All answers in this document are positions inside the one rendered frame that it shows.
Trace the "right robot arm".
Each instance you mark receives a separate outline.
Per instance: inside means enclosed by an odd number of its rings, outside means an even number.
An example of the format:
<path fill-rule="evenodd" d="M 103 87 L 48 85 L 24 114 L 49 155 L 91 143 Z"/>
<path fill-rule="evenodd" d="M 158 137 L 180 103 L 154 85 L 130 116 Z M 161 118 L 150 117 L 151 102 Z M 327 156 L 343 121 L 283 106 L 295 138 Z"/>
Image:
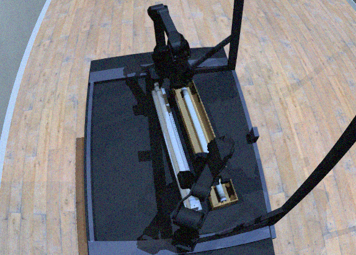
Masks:
<path fill-rule="evenodd" d="M 187 61 L 188 58 L 191 58 L 188 41 L 177 31 L 169 15 L 167 5 L 157 4 L 149 6 L 147 11 L 154 22 L 156 46 L 154 48 L 154 54 L 151 56 L 155 67 L 158 68 L 159 71 L 164 71 L 164 67 L 167 66 L 167 59 L 169 59 L 169 63 L 175 66 L 177 71 L 172 70 L 167 75 L 167 78 L 170 80 L 171 88 L 175 89 L 186 86 L 189 83 L 189 79 L 194 76 L 194 71 Z M 167 35 L 167 45 L 164 31 Z M 183 51 L 187 51 L 187 53 Z"/>

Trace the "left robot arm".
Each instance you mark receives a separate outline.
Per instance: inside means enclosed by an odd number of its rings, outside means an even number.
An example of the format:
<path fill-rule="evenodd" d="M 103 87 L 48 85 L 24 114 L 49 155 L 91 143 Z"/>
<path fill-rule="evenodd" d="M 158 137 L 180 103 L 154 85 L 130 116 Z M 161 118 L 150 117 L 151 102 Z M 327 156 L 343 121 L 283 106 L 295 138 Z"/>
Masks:
<path fill-rule="evenodd" d="M 203 168 L 204 162 L 207 163 L 197 182 L 193 183 L 189 194 L 178 202 L 172 216 L 173 224 L 180 227 L 180 229 L 174 232 L 171 243 L 171 245 L 177 246 L 177 253 L 194 251 L 200 237 L 199 231 L 209 213 L 208 197 L 212 184 L 216 175 L 226 167 L 228 159 L 231 159 L 235 149 L 233 146 L 234 140 L 231 138 L 231 135 L 226 134 L 220 138 L 215 137 L 207 144 L 208 153 L 194 153 L 191 156 L 191 162 L 198 166 L 197 171 Z M 182 202 L 190 196 L 205 200 L 206 214 L 181 206 Z"/>

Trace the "white fluorescent tube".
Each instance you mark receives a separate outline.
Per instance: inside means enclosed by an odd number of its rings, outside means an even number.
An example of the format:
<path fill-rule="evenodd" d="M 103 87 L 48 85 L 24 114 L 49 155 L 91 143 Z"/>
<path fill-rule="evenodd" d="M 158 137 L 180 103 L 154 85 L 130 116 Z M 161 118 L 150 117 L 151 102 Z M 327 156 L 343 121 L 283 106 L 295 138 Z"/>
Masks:
<path fill-rule="evenodd" d="M 207 143 L 206 143 L 206 140 L 205 140 L 205 137 L 203 135 L 203 132 L 202 132 L 202 129 L 201 129 L 201 126 L 200 126 L 200 123 L 198 121 L 198 118 L 197 118 L 197 115 L 195 113 L 195 110 L 194 110 L 194 107 L 192 105 L 192 101 L 190 100 L 190 96 L 189 96 L 189 93 L 187 91 L 187 88 L 186 87 L 183 87 L 181 89 L 182 91 L 182 94 L 183 94 L 183 97 L 185 99 L 185 102 L 187 104 L 187 108 L 189 110 L 189 113 L 190 113 L 190 116 L 191 116 L 191 119 L 193 121 L 193 124 L 194 124 L 194 127 L 195 127 L 195 130 L 197 132 L 197 136 L 198 136 L 198 139 L 200 141 L 200 144 L 201 144 L 201 147 L 202 147 L 202 150 L 203 152 L 208 152 L 207 151 Z M 223 191 L 223 188 L 222 188 L 222 185 L 219 184 L 216 187 L 216 191 L 218 193 L 218 196 L 219 196 L 219 199 L 220 199 L 220 202 L 225 202 L 226 201 L 226 196 L 225 196 L 225 193 Z"/>

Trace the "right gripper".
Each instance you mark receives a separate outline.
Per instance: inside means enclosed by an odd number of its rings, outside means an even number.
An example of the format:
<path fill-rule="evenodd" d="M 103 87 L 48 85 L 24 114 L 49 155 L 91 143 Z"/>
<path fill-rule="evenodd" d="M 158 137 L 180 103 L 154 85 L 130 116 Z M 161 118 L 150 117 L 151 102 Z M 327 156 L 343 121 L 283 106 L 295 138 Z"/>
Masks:
<path fill-rule="evenodd" d="M 148 70 L 149 80 L 151 82 L 158 82 L 159 88 L 161 88 L 162 83 L 164 83 L 164 78 L 167 77 L 170 71 L 175 70 L 175 72 L 177 72 L 175 66 L 172 66 L 168 61 L 169 60 L 167 60 L 167 66 L 164 67 L 165 71 L 163 72 L 159 72 L 158 68 L 149 68 Z"/>

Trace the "long narrow brown open cardboard box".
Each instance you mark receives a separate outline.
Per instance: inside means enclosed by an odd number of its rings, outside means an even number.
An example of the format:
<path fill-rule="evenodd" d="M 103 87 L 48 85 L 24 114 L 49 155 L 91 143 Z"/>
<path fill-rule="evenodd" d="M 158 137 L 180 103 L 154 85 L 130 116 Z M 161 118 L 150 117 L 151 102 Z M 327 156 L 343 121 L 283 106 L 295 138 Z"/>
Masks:
<path fill-rule="evenodd" d="M 183 87 L 187 88 L 187 91 L 189 93 L 190 99 L 192 101 L 195 113 L 197 115 L 198 121 L 202 128 L 202 131 L 203 131 L 203 134 L 204 134 L 207 144 L 215 138 L 215 134 L 211 127 L 210 121 L 208 119 L 205 108 L 202 104 L 201 98 L 198 94 L 198 91 L 194 84 L 194 81 L 192 80 L 192 82 L 189 82 L 186 86 L 182 86 L 181 88 L 172 89 L 178 109 L 179 109 L 179 112 L 180 112 L 180 116 L 184 123 L 184 127 L 187 132 L 187 136 L 189 138 L 190 145 L 192 147 L 192 151 L 193 151 L 193 153 L 203 153 L 202 147 L 200 145 L 200 141 L 197 136 L 197 132 L 195 130 L 193 121 L 191 119 L 189 110 L 187 108 L 187 104 L 185 102 L 185 99 L 184 99 L 182 91 L 181 91 L 181 89 Z M 232 204 L 236 204 L 238 201 L 238 197 L 236 195 L 236 192 L 235 192 L 235 189 L 234 189 L 231 179 L 227 184 L 222 184 L 222 187 L 223 187 L 223 191 L 226 196 L 226 201 L 224 203 L 220 202 L 218 193 L 216 191 L 216 187 L 215 186 L 211 187 L 212 189 L 211 189 L 211 192 L 210 192 L 210 195 L 208 198 L 209 198 L 212 210 L 217 210 L 217 209 L 220 209 L 223 207 L 230 206 Z"/>

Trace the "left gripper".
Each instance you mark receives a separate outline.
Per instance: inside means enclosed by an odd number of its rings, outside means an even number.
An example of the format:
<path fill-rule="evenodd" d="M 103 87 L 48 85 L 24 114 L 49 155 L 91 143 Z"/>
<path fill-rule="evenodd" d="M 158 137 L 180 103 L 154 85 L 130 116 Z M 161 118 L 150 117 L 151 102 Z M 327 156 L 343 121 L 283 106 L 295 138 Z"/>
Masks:
<path fill-rule="evenodd" d="M 201 170 L 199 170 L 198 174 L 196 174 L 196 176 L 194 176 L 193 173 L 191 173 L 190 171 L 179 171 L 179 173 L 177 174 L 177 178 L 179 180 L 179 184 L 180 184 L 180 188 L 181 189 L 191 189 L 192 185 L 194 182 L 197 182 L 199 175 L 201 174 L 202 170 L 205 167 L 205 164 L 207 162 L 203 163 L 203 168 Z M 221 182 L 219 182 L 219 180 L 221 179 Z M 225 167 L 217 176 L 216 179 L 213 183 L 212 186 L 217 186 L 219 184 L 227 184 L 230 181 L 230 175 L 228 172 L 228 168 Z"/>

